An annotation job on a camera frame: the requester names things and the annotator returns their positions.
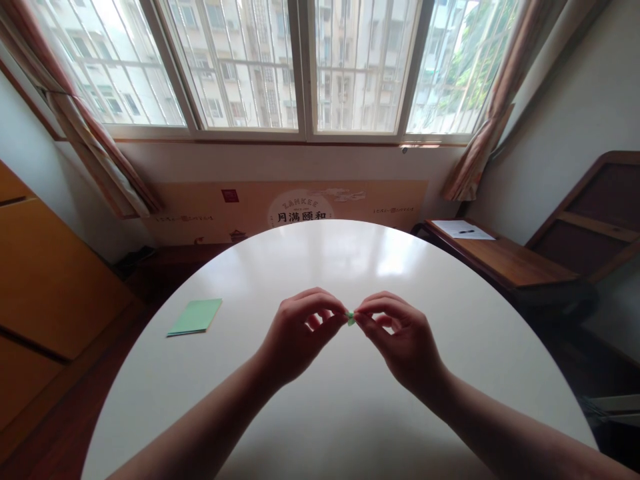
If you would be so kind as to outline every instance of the hand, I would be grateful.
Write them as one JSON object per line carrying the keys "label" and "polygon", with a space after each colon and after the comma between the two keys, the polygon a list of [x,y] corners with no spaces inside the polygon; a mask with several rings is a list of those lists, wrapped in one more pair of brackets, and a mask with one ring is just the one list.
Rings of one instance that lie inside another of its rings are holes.
{"label": "hand", "polygon": [[[374,313],[383,313],[375,320]],[[448,374],[424,313],[390,292],[363,300],[354,319],[378,348],[393,376],[420,400],[442,386]],[[390,327],[393,334],[384,327]]]}
{"label": "hand", "polygon": [[256,354],[269,380],[280,388],[304,372],[346,324],[346,312],[340,300],[319,287],[283,300]]}

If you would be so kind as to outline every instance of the cabinet door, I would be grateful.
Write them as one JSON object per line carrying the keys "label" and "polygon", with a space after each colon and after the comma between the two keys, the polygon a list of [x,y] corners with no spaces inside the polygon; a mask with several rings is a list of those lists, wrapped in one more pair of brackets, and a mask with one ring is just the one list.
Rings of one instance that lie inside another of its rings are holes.
{"label": "cabinet door", "polygon": [[0,202],[29,196],[32,196],[31,190],[0,161]]}
{"label": "cabinet door", "polygon": [[0,337],[0,431],[63,368],[53,360]]}
{"label": "cabinet door", "polygon": [[133,300],[38,199],[0,207],[0,325],[74,359]]}

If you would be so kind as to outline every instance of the chair backrest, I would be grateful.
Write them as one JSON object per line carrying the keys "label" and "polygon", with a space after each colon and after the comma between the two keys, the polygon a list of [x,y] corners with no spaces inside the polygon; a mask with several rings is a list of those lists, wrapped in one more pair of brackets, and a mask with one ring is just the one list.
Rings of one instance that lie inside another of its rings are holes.
{"label": "chair backrest", "polygon": [[640,253],[640,152],[600,156],[527,247],[592,283]]}

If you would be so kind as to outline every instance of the forearm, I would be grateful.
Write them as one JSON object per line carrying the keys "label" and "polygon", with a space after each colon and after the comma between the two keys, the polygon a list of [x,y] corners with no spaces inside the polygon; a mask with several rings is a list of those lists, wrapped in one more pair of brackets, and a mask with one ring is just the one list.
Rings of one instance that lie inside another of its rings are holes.
{"label": "forearm", "polygon": [[111,478],[212,478],[277,390],[252,357]]}
{"label": "forearm", "polygon": [[417,396],[500,478],[638,479],[626,467],[446,372]]}

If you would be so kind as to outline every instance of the finger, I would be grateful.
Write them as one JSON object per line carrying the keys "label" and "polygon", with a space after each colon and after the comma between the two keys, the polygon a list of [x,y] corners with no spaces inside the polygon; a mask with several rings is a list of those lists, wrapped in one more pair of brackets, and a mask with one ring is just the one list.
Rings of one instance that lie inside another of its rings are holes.
{"label": "finger", "polygon": [[311,330],[316,330],[320,326],[320,320],[315,316],[315,314],[308,316],[306,323]]}
{"label": "finger", "polygon": [[407,301],[404,300],[403,298],[398,297],[395,293],[391,293],[389,291],[383,290],[382,292],[378,292],[378,293],[374,293],[373,295],[368,296],[367,298],[365,298],[364,300],[362,300],[362,303],[364,302],[368,302],[370,300],[376,300],[378,298],[383,298],[383,297],[388,297],[388,298],[392,298],[392,299],[396,299],[399,302],[402,302],[406,305],[408,305]]}
{"label": "finger", "polygon": [[282,313],[289,318],[304,318],[317,313],[320,310],[331,310],[336,313],[346,313],[345,306],[332,295],[326,293],[314,293],[308,297],[289,303]]}
{"label": "finger", "polygon": [[289,300],[300,300],[300,299],[303,299],[304,297],[308,297],[310,295],[313,295],[314,293],[326,293],[327,295],[331,295],[328,291],[324,290],[324,288],[314,287],[312,289],[304,290],[304,291],[292,296],[291,298],[289,298]]}
{"label": "finger", "polygon": [[317,342],[316,347],[318,348],[318,351],[322,350],[322,348],[328,344],[329,340],[334,338],[335,334],[338,333],[338,330],[340,330],[348,320],[349,318],[346,315],[338,314],[333,315],[322,322],[322,325],[320,325],[311,336],[311,338]]}
{"label": "finger", "polygon": [[380,315],[375,319],[375,322],[381,327],[390,328],[394,333],[398,330],[402,330],[402,325],[400,325],[400,322],[388,315]]}
{"label": "finger", "polygon": [[355,312],[364,313],[365,315],[386,313],[390,317],[397,319],[400,324],[404,326],[411,324],[411,314],[415,312],[415,309],[396,299],[382,297],[363,303],[356,308]]}
{"label": "finger", "polygon": [[320,315],[320,318],[322,318],[323,321],[333,316],[333,314],[329,310],[324,309],[320,310],[318,312],[318,315]]}
{"label": "finger", "polygon": [[367,338],[371,340],[372,344],[374,344],[376,348],[378,348],[380,353],[384,355],[387,350],[387,343],[391,338],[389,332],[384,330],[384,328],[382,328],[382,325],[379,325],[373,318],[368,315],[356,313],[353,318],[358,324],[358,327],[360,327]]}

